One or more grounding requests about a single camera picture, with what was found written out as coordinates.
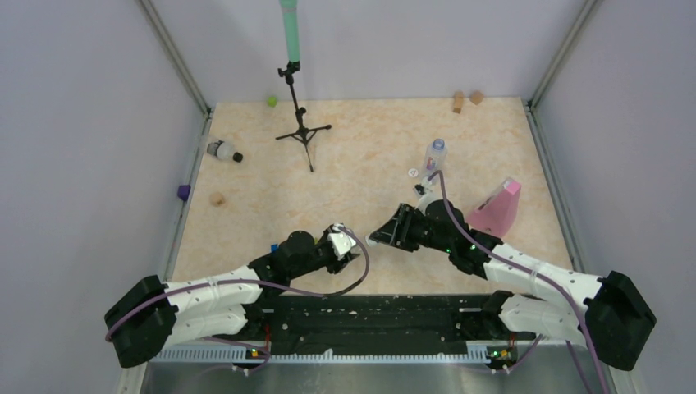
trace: white wall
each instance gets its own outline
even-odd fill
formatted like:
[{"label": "white wall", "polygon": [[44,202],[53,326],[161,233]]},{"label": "white wall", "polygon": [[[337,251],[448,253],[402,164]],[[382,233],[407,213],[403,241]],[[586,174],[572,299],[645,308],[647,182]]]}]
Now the white wall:
[{"label": "white wall", "polygon": [[540,108],[586,264],[657,316],[649,392],[694,392],[696,2],[604,2]]},{"label": "white wall", "polygon": [[0,392],[107,393],[201,114],[132,0],[0,5]]},{"label": "white wall", "polygon": [[[278,0],[154,0],[210,103],[289,99]],[[583,0],[300,0],[300,99],[530,98]]]}]

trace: table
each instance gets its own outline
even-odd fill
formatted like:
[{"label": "table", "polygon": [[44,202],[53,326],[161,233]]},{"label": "table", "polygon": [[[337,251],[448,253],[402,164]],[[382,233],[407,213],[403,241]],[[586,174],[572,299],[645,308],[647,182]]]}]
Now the table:
[{"label": "table", "polygon": [[[173,280],[216,275],[268,253],[295,230],[320,236],[343,222],[361,238],[385,223],[399,203],[415,205],[417,182],[408,176],[422,164],[426,146],[443,138],[447,195],[463,213],[508,176],[522,184],[515,224],[503,238],[517,249],[563,268],[570,259],[519,98],[469,100],[461,114],[451,98],[305,102],[307,127],[320,131],[309,152],[294,140],[274,138],[295,131],[291,102],[220,103],[210,134],[232,142],[242,163],[205,154],[200,165]],[[227,202],[213,207],[208,197]],[[507,289],[456,270],[442,252],[408,253],[385,245],[369,248],[370,274],[351,294],[452,294]],[[292,282],[302,289],[332,292],[354,282],[362,259],[338,275],[326,270]]]}]

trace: black tripod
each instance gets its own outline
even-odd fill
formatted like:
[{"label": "black tripod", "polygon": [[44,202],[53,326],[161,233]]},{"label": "black tripod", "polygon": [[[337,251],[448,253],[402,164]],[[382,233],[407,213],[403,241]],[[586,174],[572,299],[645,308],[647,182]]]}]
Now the black tripod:
[{"label": "black tripod", "polygon": [[290,86],[290,93],[292,94],[292,102],[295,104],[295,118],[297,119],[297,124],[299,125],[298,129],[294,133],[290,134],[285,134],[281,135],[280,137],[276,137],[276,140],[282,140],[287,137],[292,137],[299,142],[301,142],[302,145],[304,145],[304,151],[307,152],[307,159],[309,160],[309,170],[311,172],[314,172],[314,167],[312,166],[312,158],[309,156],[309,148],[307,147],[309,145],[309,142],[314,138],[314,135],[317,134],[317,131],[320,130],[331,130],[331,125],[326,125],[322,127],[315,127],[313,129],[308,129],[305,126],[305,123],[302,120],[302,116],[307,113],[307,110],[305,107],[298,107],[297,105],[297,97],[295,96],[295,88],[292,86],[295,83],[295,79],[292,77],[292,74],[295,71],[300,70],[300,62],[288,62],[287,63],[287,68],[283,71],[280,68],[278,69],[278,75],[282,78],[285,77],[285,82]]}]

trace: robotic hand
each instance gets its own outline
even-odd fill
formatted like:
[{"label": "robotic hand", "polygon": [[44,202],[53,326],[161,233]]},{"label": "robotic hand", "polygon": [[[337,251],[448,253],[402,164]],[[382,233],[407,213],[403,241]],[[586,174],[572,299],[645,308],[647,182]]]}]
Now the robotic hand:
[{"label": "robotic hand", "polygon": [[[258,302],[279,296],[289,290],[292,279],[320,268],[339,273],[359,256],[350,251],[356,245],[355,236],[338,223],[316,244],[308,232],[295,231],[272,253],[215,277],[164,283],[157,276],[145,277],[104,316],[107,341],[113,343],[121,367],[130,368],[186,341],[242,330],[253,334],[261,329],[263,317]],[[329,295],[302,293],[338,296],[361,280]]]},{"label": "robotic hand", "polygon": [[[574,310],[577,305],[598,358],[617,369],[633,369],[656,318],[626,275],[612,271],[607,277],[599,277],[535,259],[495,236],[469,229],[459,209],[433,198],[429,182],[415,189],[422,195],[418,208],[400,204],[389,222],[369,235],[371,241],[409,252],[420,246],[440,250],[464,273],[511,284],[529,293],[496,291],[491,295],[483,312],[496,314],[500,329],[536,332],[587,346]],[[491,251],[490,255],[459,231],[451,213],[469,238]],[[504,256],[506,262],[492,255]],[[511,262],[520,268],[514,268]],[[564,289],[575,305],[542,278]]]}]

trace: green cylinder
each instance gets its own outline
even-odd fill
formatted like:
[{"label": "green cylinder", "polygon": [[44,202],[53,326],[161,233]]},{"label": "green cylinder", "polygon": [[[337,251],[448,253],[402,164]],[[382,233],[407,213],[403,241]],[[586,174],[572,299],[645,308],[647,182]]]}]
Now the green cylinder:
[{"label": "green cylinder", "polygon": [[287,58],[290,62],[300,61],[300,32],[297,30],[297,0],[280,0],[285,26]]}]

